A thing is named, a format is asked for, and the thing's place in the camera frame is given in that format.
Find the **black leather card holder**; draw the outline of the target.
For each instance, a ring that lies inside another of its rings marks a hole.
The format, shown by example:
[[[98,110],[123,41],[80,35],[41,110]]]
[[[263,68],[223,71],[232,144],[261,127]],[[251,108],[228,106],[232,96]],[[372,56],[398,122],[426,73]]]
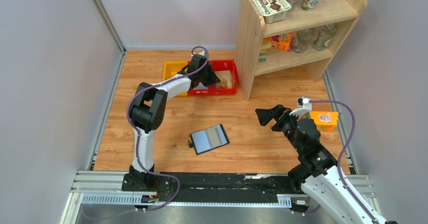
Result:
[[[228,145],[230,140],[222,124],[190,134],[189,148],[193,148],[196,155],[200,155],[216,148]]]

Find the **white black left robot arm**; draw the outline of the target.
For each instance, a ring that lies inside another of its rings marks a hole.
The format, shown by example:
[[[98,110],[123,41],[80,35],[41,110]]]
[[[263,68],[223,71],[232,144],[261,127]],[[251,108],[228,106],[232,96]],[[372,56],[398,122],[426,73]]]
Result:
[[[193,54],[190,64],[173,77],[157,84],[140,83],[127,107],[127,120],[135,134],[134,158],[129,174],[140,190],[148,191],[154,185],[154,139],[164,120],[167,101],[199,84],[208,87],[219,81],[208,55],[199,53]]]

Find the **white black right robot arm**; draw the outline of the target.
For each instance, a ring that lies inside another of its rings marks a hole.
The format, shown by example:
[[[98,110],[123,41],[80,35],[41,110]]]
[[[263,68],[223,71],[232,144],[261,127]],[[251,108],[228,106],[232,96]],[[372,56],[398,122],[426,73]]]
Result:
[[[314,120],[301,119],[281,104],[257,108],[255,113],[262,126],[275,120],[271,130],[283,133],[298,154],[299,165],[288,172],[292,192],[307,194],[337,223],[390,223],[358,193],[338,160],[321,144]]]

